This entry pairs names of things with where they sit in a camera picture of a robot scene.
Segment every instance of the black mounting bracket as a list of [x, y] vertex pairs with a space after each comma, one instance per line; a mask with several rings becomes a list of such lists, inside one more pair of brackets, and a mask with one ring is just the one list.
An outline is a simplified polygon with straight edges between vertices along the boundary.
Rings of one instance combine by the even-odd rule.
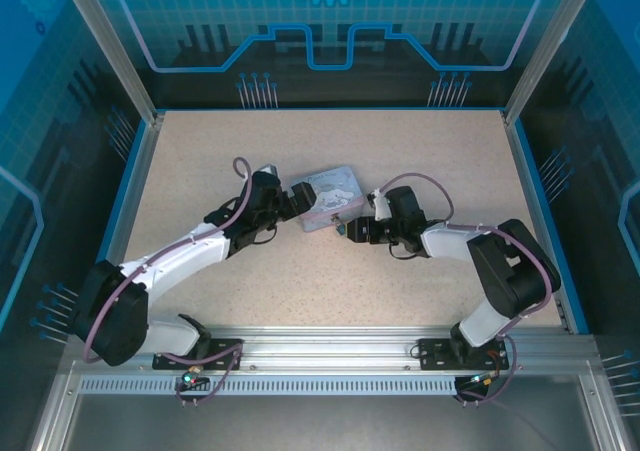
[[[213, 356], [214, 354], [221, 353], [225, 349], [230, 348], [236, 344], [241, 344], [241, 339], [215, 339], [211, 338], [209, 341], [209, 352], [206, 353], [206, 356]], [[184, 356], [185, 359], [196, 359], [195, 356]], [[231, 360], [233, 359], [233, 353], [229, 353], [226, 356], [216, 359], [215, 361], [211, 361], [210, 363], [202, 365], [204, 370], [206, 371], [226, 371], [229, 369], [229, 365], [231, 364]], [[240, 369], [240, 361], [242, 360], [242, 356], [238, 357], [236, 363], [231, 368], [232, 371], [237, 371]], [[151, 367], [156, 370], [162, 371], [185, 371], [189, 369], [191, 365], [176, 363], [175, 361], [171, 361], [169, 358], [165, 358], [161, 354], [156, 354], [153, 357], [153, 362], [151, 363]]]
[[509, 359], [504, 341], [491, 340], [484, 346], [477, 348], [469, 356], [464, 365], [456, 357], [449, 338], [419, 339], [418, 356], [422, 371], [491, 371], [496, 368], [493, 359], [487, 354], [495, 351], [499, 356], [500, 371], [509, 369]]

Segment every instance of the beige work surface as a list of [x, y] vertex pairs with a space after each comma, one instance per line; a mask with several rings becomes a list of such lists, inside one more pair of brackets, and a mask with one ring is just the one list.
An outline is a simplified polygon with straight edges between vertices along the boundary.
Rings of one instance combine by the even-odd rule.
[[[284, 187], [294, 177], [349, 165], [366, 193], [418, 171], [447, 188], [453, 222], [518, 218], [531, 229], [497, 111], [180, 111], [165, 116], [127, 259], [185, 235], [237, 196], [235, 156], [254, 169], [275, 164]], [[446, 215], [446, 201], [430, 183], [399, 184], [413, 187], [428, 218]], [[450, 325], [483, 296], [471, 263], [397, 261], [386, 246], [355, 244], [332, 228], [305, 233], [294, 219], [268, 245], [183, 281], [152, 312], [187, 313], [209, 325]], [[525, 324], [559, 323], [551, 304]]]

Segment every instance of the enclosure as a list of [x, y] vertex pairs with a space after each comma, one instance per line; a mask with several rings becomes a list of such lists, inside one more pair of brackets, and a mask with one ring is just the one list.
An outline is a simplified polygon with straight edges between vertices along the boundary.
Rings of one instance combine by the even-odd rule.
[[[637, 0], [0, 11], [3, 449], [636, 448]], [[68, 320], [94, 264], [189, 233], [242, 189], [236, 156], [276, 165], [283, 188], [344, 165], [363, 193], [426, 173], [453, 222], [522, 221], [562, 285], [511, 331], [498, 405], [453, 399], [478, 369], [413, 354], [482, 301], [469, 263], [394, 260], [297, 219], [154, 303], [243, 341], [211, 402], [183, 410], [183, 370], [153, 354], [85, 363]], [[446, 215], [437, 188], [407, 184], [428, 219]], [[205, 375], [204, 391], [223, 379]]]

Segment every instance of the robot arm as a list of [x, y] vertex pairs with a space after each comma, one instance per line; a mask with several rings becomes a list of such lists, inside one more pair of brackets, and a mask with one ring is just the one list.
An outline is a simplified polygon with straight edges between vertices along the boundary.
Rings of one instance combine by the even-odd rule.
[[[393, 246], [403, 244], [412, 253], [409, 258], [454, 258], [475, 265], [485, 299], [451, 330], [451, 349], [461, 365], [480, 353], [512, 320], [545, 299], [546, 285], [540, 270], [505, 238], [483, 227], [427, 220], [409, 186], [384, 195], [376, 191], [369, 199], [375, 216], [357, 218], [344, 226], [344, 233], [352, 241], [388, 244], [390, 252]], [[523, 245], [541, 263], [552, 291], [560, 287], [558, 271], [521, 221], [506, 221], [498, 230]]]
[[[242, 211], [240, 203], [245, 200], [247, 183], [238, 198], [207, 215], [190, 233], [162, 250], [119, 266], [108, 261], [96, 264], [71, 312], [70, 329], [86, 341], [107, 300], [129, 280], [102, 320], [92, 341], [93, 351], [111, 366], [122, 364], [136, 353], [190, 353], [197, 347], [203, 328], [185, 316], [149, 319], [151, 306], [184, 279], [232, 257], [254, 244], [258, 233], [275, 232], [279, 222], [307, 212], [315, 203], [308, 183], [295, 185], [292, 195], [284, 192], [274, 166], [256, 171], [251, 180]], [[215, 232], [238, 212], [233, 224]]]

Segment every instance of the speckled tabletop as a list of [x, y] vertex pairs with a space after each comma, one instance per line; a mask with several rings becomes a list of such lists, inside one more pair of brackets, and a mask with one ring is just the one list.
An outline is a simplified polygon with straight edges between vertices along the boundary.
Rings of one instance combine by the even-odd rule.
[[[133, 227], [127, 259], [155, 251], [237, 196], [235, 156], [278, 166], [283, 186], [349, 165], [363, 192], [419, 171], [451, 194], [455, 223], [531, 218], [498, 111], [168, 112]], [[409, 179], [428, 218], [446, 215], [434, 186]], [[470, 263], [397, 261], [386, 246], [354, 244], [334, 229], [277, 238], [210, 266], [161, 297], [157, 314], [209, 325], [450, 325], [483, 298]], [[553, 304], [525, 325], [559, 325]]]

